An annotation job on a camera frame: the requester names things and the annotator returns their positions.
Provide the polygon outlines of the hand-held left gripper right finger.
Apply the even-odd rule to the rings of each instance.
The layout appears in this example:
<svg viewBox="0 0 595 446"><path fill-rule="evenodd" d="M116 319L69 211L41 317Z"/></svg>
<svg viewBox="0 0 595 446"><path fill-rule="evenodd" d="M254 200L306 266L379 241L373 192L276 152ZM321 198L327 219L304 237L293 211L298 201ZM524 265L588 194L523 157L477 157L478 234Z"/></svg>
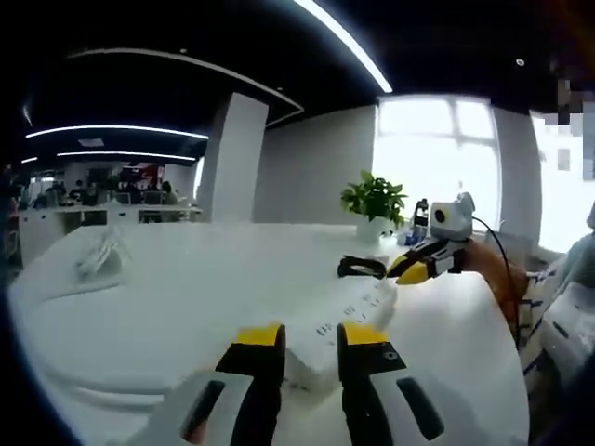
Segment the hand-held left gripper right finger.
<svg viewBox="0 0 595 446"><path fill-rule="evenodd" d="M342 410L353 445L468 445L469 406L444 383L405 364L384 333L337 326Z"/></svg>

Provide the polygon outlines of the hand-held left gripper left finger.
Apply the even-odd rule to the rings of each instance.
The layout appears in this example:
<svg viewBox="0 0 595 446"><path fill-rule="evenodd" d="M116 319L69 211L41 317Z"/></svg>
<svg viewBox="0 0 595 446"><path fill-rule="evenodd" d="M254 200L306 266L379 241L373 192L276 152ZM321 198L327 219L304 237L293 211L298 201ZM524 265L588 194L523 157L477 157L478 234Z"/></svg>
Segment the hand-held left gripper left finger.
<svg viewBox="0 0 595 446"><path fill-rule="evenodd" d="M281 409L285 327L240 330L212 370L174 387L148 422L150 445L270 445Z"/></svg>

